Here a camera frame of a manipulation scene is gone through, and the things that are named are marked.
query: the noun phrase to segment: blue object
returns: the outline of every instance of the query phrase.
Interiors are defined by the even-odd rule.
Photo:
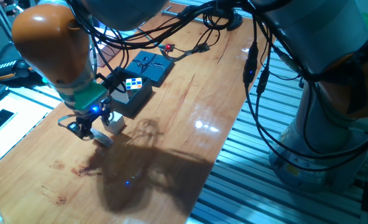
[[[173,67],[174,63],[162,55],[140,51],[126,70],[142,79],[149,78],[153,86],[160,87]]]
[[[120,67],[115,68],[115,71],[121,70]],[[127,71],[123,69],[120,71],[120,75],[122,76],[123,80],[127,79],[136,79],[140,78],[137,74]],[[111,81],[114,85],[117,85],[118,82],[114,75],[109,74],[107,79]],[[126,87],[127,90],[133,89],[131,86]],[[118,100],[113,100],[113,108],[115,108],[116,112],[120,113],[121,115],[134,118],[136,117],[137,113],[141,110],[141,108],[147,103],[148,99],[152,95],[152,84],[151,80],[147,77],[142,78],[142,86],[138,89],[132,97],[129,98],[128,102],[121,102]]]

